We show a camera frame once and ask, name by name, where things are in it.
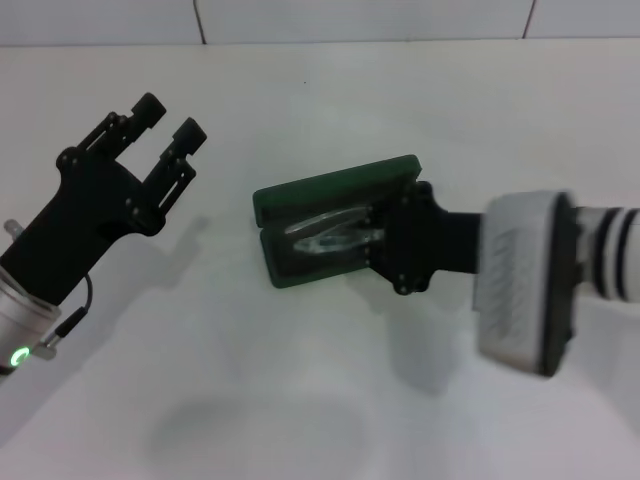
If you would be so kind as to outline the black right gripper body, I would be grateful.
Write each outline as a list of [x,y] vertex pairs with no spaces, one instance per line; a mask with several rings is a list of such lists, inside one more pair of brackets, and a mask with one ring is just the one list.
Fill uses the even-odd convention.
[[385,230],[389,256],[396,267],[396,293],[424,292],[439,271],[478,272],[480,213],[452,212],[436,201],[432,185],[412,184],[406,192],[406,226]]

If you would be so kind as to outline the clear white glasses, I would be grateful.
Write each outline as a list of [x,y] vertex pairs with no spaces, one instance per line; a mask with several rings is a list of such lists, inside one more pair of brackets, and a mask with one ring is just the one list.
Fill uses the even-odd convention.
[[373,226],[370,213],[364,205],[324,212],[287,226],[284,235],[294,251],[307,255],[352,251],[384,240],[384,229]]

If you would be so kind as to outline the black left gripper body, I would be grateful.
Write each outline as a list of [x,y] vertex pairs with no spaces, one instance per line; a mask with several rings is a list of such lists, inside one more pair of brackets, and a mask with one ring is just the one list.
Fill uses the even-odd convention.
[[154,236],[168,207],[168,161],[139,180],[115,160],[69,154],[53,198],[0,256],[27,293],[60,304],[120,238]]

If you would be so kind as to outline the green glasses case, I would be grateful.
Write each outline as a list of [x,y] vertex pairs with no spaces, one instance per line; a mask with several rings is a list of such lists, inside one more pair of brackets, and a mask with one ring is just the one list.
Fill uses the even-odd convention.
[[324,212],[365,206],[373,192],[400,191],[420,172],[418,158],[404,155],[256,191],[254,216],[271,284],[290,288],[366,268],[365,247],[307,255],[293,250],[284,229]]

